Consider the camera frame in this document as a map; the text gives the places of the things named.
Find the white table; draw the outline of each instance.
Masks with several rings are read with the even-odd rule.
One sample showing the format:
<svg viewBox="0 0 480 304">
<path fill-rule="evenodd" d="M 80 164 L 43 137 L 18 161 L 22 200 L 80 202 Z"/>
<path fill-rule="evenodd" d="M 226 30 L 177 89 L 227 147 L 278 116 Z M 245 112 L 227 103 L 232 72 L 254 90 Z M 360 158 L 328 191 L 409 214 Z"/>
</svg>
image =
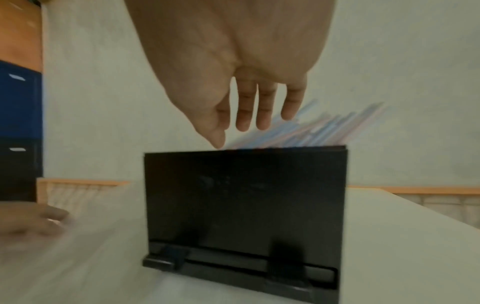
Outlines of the white table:
<svg viewBox="0 0 480 304">
<path fill-rule="evenodd" d="M 141 267 L 144 211 L 142 185 L 130 185 L 92 201 L 57 243 L 3 252 L 0 303 L 295 302 Z M 343 304 L 479 303 L 480 232 L 387 192 L 351 189 L 341 278 Z"/>
</svg>

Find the black stand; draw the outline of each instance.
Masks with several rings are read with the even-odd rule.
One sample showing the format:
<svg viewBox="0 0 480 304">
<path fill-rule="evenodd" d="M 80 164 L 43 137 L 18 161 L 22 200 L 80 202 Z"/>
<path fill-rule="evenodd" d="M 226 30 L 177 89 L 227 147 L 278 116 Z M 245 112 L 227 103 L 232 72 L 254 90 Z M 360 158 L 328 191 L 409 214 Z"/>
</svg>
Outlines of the black stand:
<svg viewBox="0 0 480 304">
<path fill-rule="evenodd" d="M 143 265 L 337 304 L 346 172 L 344 147 L 146 154 Z"/>
</svg>

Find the hand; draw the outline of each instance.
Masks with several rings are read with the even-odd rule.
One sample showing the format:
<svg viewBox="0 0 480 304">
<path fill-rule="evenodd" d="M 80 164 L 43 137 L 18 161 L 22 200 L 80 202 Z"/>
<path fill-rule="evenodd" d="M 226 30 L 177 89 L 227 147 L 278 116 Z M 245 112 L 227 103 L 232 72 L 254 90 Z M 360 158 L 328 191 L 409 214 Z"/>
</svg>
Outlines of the hand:
<svg viewBox="0 0 480 304">
<path fill-rule="evenodd" d="M 26 202 L 0 202 L 0 237 L 21 237 L 26 234 L 45 236 L 62 233 L 55 221 L 63 221 L 69 213 L 48 205 Z"/>
<path fill-rule="evenodd" d="M 318 60 L 335 0 L 125 0 L 153 71 L 171 102 L 198 133 L 220 148 L 230 125 L 236 78 L 236 127 L 267 129 L 278 83 L 281 116 L 292 119 Z"/>
</svg>

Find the white wall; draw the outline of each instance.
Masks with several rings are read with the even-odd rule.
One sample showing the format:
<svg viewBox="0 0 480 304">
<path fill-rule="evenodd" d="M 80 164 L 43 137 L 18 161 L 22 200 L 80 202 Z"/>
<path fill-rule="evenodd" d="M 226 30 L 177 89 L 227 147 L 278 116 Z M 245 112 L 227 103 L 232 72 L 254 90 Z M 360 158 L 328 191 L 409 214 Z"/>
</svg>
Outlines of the white wall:
<svg viewBox="0 0 480 304">
<path fill-rule="evenodd" d="M 338 2 L 306 99 L 332 113 L 390 105 L 350 145 L 350 184 L 480 185 L 479 12 L 478 0 Z M 43 23 L 46 176 L 137 179 L 143 152 L 210 149 L 168 102 L 122 1 L 53 0 Z"/>
</svg>

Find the drawer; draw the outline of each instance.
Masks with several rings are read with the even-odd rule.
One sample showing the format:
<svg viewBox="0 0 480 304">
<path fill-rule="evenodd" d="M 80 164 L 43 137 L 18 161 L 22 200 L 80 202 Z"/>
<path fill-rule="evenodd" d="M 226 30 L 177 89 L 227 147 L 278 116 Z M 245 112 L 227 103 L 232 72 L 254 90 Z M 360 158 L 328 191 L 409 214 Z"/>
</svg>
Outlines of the drawer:
<svg viewBox="0 0 480 304">
<path fill-rule="evenodd" d="M 0 62 L 0 137 L 42 137 L 42 76 Z"/>
<path fill-rule="evenodd" d="M 35 201 L 36 179 L 41 175 L 40 140 L 0 138 L 0 201 Z"/>
</svg>

